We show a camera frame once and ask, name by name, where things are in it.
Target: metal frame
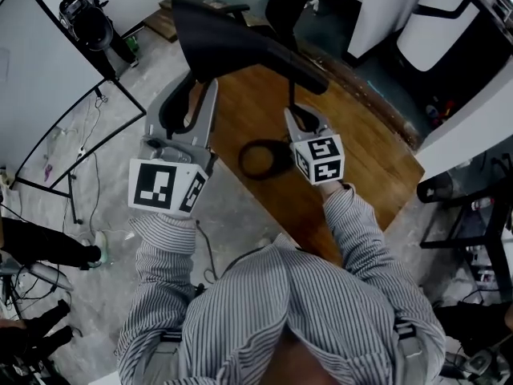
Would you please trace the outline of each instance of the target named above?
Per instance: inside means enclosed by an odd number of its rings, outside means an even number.
[[[422,249],[465,249],[467,246],[484,245],[488,256],[490,257],[492,268],[495,272],[497,286],[499,287],[500,296],[504,301],[510,301],[513,293],[513,283],[511,281],[511,271],[507,264],[506,254],[504,253],[501,234],[507,219],[511,217],[511,200],[507,192],[510,177],[500,180],[498,183],[490,187],[474,192],[470,195],[454,198],[443,203],[441,209],[449,209],[461,207],[446,240],[426,241],[429,236],[432,225],[434,224],[433,216],[428,225],[420,246]],[[485,233],[478,237],[458,238],[455,236],[456,229],[461,223],[463,214],[469,205],[483,197],[494,197],[495,204],[491,213],[490,221],[486,227]]]
[[[35,0],[38,5],[41,7],[41,9],[46,13],[46,15],[50,18],[50,20],[55,24],[55,26],[61,31],[61,33],[64,34],[64,36],[75,46],[75,48],[82,54],[87,61],[88,58],[84,54],[84,49],[77,44],[77,42],[67,33],[66,29],[63,27],[63,25],[57,20],[57,18],[52,14],[48,6],[44,3],[43,0]],[[13,188],[14,184],[16,182],[19,182],[20,184],[28,185],[33,188],[40,189],[42,191],[46,191],[47,193],[51,193],[57,196],[65,197],[70,200],[71,203],[71,213],[73,215],[73,222],[75,224],[82,224],[83,222],[76,217],[76,211],[75,211],[75,201],[73,199],[73,187],[72,187],[72,181],[76,179],[76,177],[72,174],[73,170],[80,165],[86,158],[88,158],[91,154],[93,154],[96,150],[98,150],[100,147],[102,147],[107,141],[111,140],[113,137],[117,136],[120,132],[122,132],[125,128],[130,127],[133,123],[136,121],[142,119],[146,114],[146,110],[144,107],[134,98],[130,92],[119,82],[118,79],[111,80],[114,85],[117,86],[117,88],[130,100],[132,104],[135,105],[140,111],[140,113],[132,118],[131,120],[127,121],[125,124],[123,124],[121,127],[114,130],[111,134],[109,134],[107,137],[105,137],[103,140],[101,140],[99,143],[97,143],[93,148],[91,148],[88,152],[86,152],[82,157],[78,158],[71,167],[69,167],[50,187],[46,187],[44,185],[36,184],[32,181],[25,180],[19,176],[19,173],[21,172],[22,168],[25,166],[25,163],[29,160],[30,156],[34,153],[36,148],[45,140],[45,138],[50,134],[50,132],[57,127],[57,125],[66,117],[76,106],[79,104],[82,100],[84,100],[88,95],[90,95],[93,91],[101,98],[101,91],[99,90],[99,86],[103,83],[105,83],[107,79],[102,79],[98,84],[96,84],[92,89],[90,89],[86,94],[84,94],[75,104],[73,104],[64,114],[50,127],[50,129],[46,132],[46,134],[38,141],[38,143],[32,148],[32,151],[30,151],[29,155],[26,157],[26,159],[23,161],[21,166],[18,168],[18,171],[14,175],[14,181],[10,185],[10,188]],[[65,177],[67,177],[68,182],[68,192],[62,192],[55,190],[55,186],[60,183]]]

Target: white sneaker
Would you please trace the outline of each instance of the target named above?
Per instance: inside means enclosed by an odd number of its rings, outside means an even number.
[[[101,256],[97,262],[88,262],[87,263],[91,268],[98,268],[102,264],[105,264],[109,259],[109,253],[108,253],[108,248],[107,248],[107,237],[101,231],[96,231],[95,246],[97,246],[99,248],[99,250],[101,252]]]

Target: whiteboard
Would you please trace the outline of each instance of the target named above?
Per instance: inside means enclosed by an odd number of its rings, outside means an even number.
[[[0,4],[0,56],[0,167],[16,172],[103,77],[35,0]]]

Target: shoe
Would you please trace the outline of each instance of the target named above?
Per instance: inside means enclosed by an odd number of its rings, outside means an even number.
[[[96,231],[95,246],[99,248],[101,255],[97,262],[87,263],[90,268],[98,268],[102,264],[105,264],[109,259],[109,253],[107,249],[107,237],[101,231]]]
[[[69,314],[69,313],[70,313],[71,308],[70,308],[70,306],[67,304],[67,302],[66,302],[66,301],[64,301],[63,299],[59,299],[59,300],[57,301],[57,305],[58,305],[58,306],[60,306],[60,307],[63,309],[63,311],[65,311],[65,312],[66,312],[66,314]]]

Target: shirt sleeve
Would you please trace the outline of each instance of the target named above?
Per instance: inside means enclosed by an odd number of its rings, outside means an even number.
[[[340,247],[344,267],[383,292],[396,319],[415,326],[417,337],[427,350],[428,378],[433,379],[445,358],[443,329],[406,267],[385,247],[373,208],[351,187],[337,191],[326,201],[325,215]]]
[[[194,220],[154,214],[131,220],[143,238],[135,266],[139,285],[118,343],[118,371],[123,385],[132,384],[139,361],[152,354],[162,333],[181,332],[189,302],[191,255],[196,248]]]

